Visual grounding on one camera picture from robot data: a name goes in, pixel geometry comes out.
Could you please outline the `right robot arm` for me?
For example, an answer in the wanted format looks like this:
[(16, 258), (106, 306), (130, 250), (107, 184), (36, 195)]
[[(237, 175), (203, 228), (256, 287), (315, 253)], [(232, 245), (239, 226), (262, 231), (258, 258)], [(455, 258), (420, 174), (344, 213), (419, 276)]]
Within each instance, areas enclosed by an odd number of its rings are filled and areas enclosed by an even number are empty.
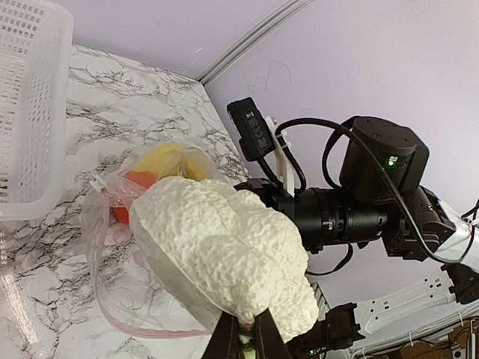
[[(291, 219), (306, 251), (315, 254), (330, 245), (363, 248), (381, 240), (390, 257), (431, 258), (441, 265), (415, 285), (329, 310), (309, 332), (277, 350), (277, 358), (321, 358), (420, 310), (477, 301), (478, 211), (459, 215), (420, 184), (429, 151), (411, 129), (365, 116), (340, 124), (306, 117), (280, 126), (254, 111), (231, 119), (244, 156), (266, 175), (242, 188)], [(340, 180), (328, 188), (306, 186), (286, 142), (285, 129), (303, 124), (332, 130), (326, 151), (340, 137), (349, 139)]]

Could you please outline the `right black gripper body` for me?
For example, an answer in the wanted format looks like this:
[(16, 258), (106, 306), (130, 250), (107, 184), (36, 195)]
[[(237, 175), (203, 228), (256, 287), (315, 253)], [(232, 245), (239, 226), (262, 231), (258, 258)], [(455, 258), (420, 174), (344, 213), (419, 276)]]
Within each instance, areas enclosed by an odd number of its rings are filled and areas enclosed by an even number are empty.
[(294, 224), (296, 220), (296, 199), (281, 186), (270, 182), (268, 179), (252, 178), (236, 184), (237, 191), (248, 190), (255, 193), (266, 207), (286, 215)]

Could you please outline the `fake white cauliflower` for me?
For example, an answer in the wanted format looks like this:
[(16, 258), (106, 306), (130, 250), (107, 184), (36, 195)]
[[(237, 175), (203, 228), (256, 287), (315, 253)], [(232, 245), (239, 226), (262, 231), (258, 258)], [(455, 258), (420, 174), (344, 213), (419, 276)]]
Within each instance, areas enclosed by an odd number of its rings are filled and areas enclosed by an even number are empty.
[(129, 228), (162, 284), (208, 331), (269, 311), (283, 341), (318, 318), (308, 254), (284, 214), (217, 179), (168, 177), (133, 201)]

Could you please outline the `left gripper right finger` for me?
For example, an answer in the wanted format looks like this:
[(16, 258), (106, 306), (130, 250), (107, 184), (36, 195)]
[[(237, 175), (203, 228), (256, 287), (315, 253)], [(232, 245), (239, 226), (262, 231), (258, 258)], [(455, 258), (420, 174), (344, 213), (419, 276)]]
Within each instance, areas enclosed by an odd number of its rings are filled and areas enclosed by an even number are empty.
[(255, 317), (255, 357), (258, 359), (292, 359), (269, 309)]

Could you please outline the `clear zip top bag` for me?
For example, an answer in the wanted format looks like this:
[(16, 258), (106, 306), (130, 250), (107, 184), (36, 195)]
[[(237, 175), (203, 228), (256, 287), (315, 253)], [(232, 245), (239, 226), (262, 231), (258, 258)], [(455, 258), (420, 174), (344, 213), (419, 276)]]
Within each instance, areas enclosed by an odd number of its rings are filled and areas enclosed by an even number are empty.
[[(207, 157), (207, 178), (222, 179), (216, 163), (198, 143), (174, 143), (201, 150)], [(91, 284), (103, 316), (122, 333), (147, 339), (206, 336), (204, 327), (159, 280), (129, 225), (120, 223), (111, 208), (123, 175), (133, 171), (135, 163), (159, 145), (136, 147), (111, 170), (90, 174), (80, 218)]]

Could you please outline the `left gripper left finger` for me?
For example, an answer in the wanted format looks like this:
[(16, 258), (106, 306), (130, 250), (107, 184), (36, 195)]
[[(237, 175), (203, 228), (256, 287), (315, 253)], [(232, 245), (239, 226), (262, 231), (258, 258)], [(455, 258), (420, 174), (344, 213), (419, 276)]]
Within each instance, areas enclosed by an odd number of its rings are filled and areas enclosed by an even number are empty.
[(202, 359), (240, 359), (240, 325), (237, 317), (223, 312), (202, 355)]

